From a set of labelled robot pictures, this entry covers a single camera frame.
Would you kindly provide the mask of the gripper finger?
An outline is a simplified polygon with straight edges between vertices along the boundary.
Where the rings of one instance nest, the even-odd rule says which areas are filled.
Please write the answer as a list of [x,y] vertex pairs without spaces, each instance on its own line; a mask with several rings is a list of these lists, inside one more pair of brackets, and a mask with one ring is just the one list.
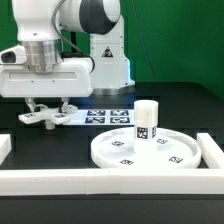
[[68,97],[62,97],[61,98],[61,104],[59,106],[59,111],[61,113],[66,114],[68,112],[68,104],[69,104],[69,98]]
[[34,99],[33,98],[26,98],[25,99],[25,103],[29,107],[30,111],[32,113],[34,113],[35,112],[35,109],[37,107],[36,103],[34,102]]

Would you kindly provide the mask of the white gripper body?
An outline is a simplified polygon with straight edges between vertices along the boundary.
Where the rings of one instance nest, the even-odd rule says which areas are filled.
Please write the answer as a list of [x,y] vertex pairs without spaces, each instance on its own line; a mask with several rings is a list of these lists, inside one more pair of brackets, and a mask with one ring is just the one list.
[[89,58],[66,58],[49,74],[35,74],[23,65],[0,66],[0,95],[6,98],[87,97],[93,88]]

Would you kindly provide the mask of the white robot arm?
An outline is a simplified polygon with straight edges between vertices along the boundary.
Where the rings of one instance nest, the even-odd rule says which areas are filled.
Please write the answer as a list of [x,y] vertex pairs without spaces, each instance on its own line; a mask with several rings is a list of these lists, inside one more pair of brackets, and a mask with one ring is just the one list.
[[124,54],[120,0],[12,0],[18,44],[0,52],[0,96],[114,95],[134,85]]

